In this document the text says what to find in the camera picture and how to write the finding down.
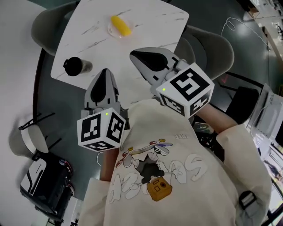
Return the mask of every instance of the white table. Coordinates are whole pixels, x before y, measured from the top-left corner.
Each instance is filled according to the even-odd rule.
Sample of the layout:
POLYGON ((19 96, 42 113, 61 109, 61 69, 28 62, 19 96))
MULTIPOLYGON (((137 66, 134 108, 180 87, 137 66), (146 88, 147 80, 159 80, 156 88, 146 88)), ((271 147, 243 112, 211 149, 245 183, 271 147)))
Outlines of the white table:
POLYGON ((51 77, 87 89, 94 76, 108 68, 116 79, 122 107, 149 99, 150 85, 129 54, 143 47, 163 47, 174 52, 188 17, 187 12, 161 0, 82 0, 61 38, 51 77), (135 24, 129 37, 114 38, 107 31, 111 16, 118 14, 135 24), (74 56, 92 62, 92 71, 68 76, 63 63, 74 56))

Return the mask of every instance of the gray chair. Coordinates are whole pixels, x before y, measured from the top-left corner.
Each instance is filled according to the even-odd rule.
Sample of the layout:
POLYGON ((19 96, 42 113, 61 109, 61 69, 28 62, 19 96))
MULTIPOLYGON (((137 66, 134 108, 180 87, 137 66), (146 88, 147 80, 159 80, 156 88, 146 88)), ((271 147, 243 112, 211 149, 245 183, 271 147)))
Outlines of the gray chair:
POLYGON ((232 67, 234 51, 226 38, 189 25, 183 32, 174 52, 179 58, 185 59, 189 64, 195 62, 193 48, 186 40, 189 35, 194 36, 206 52, 207 64, 204 72, 211 80, 216 79, 232 67))
POLYGON ((31 28, 32 39, 50 55, 55 56, 60 39, 68 23, 67 14, 74 11, 78 2, 67 3, 41 12, 31 28))

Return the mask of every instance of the dark floor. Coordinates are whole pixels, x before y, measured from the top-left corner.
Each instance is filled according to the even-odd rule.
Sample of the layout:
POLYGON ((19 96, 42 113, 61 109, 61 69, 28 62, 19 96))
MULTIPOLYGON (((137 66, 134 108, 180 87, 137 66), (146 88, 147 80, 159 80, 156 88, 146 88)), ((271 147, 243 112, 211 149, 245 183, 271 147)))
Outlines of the dark floor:
MULTIPOLYGON (((46 8, 60 5, 68 0, 47 1, 32 0, 46 8)), ((228 17, 235 17, 254 29, 264 40, 264 34, 258 25, 241 8, 236 0, 173 0, 172 5, 187 11, 190 15, 188 24, 217 34, 228 17)), ((266 45, 247 27, 233 21, 236 30, 224 29, 223 36, 230 41, 235 54, 235 62, 231 72, 253 79, 262 84, 267 83, 275 93, 283 78, 279 74, 279 66, 275 55, 268 51, 266 45)), ((192 45, 196 63, 205 67, 206 57, 202 46, 193 38, 192 45)), ((74 170, 73 184, 78 199, 83 200, 90 177, 99 175, 100 167, 96 163, 96 153, 77 145, 76 121, 80 119, 80 110, 83 108, 85 90, 63 83, 50 77, 54 58, 47 55, 44 60, 39 85, 38 111, 42 113, 55 112, 54 124, 41 124, 45 135, 50 135, 48 142, 61 137, 63 140, 51 151, 68 160, 74 170)), ((234 92, 221 88, 218 83, 233 88, 239 86, 254 87, 239 79, 226 74, 215 81, 212 103, 226 110, 234 92)))

